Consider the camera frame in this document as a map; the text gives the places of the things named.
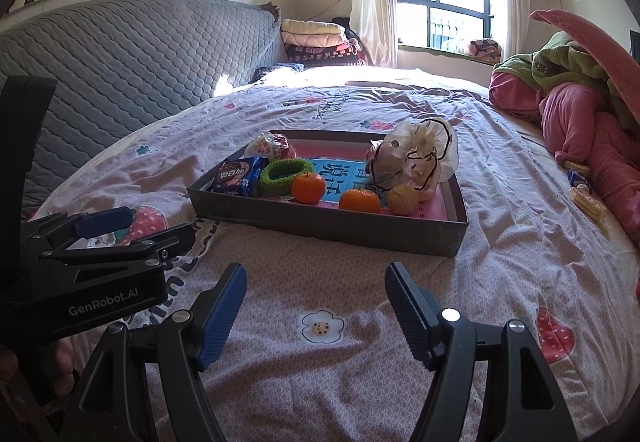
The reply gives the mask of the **person left hand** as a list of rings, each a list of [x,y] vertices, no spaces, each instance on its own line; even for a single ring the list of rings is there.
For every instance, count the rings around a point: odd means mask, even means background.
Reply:
[[[6,347],[1,347],[1,380],[7,384],[18,382],[38,400],[64,399],[75,383],[76,352],[70,338],[46,346],[29,355],[26,361]]]

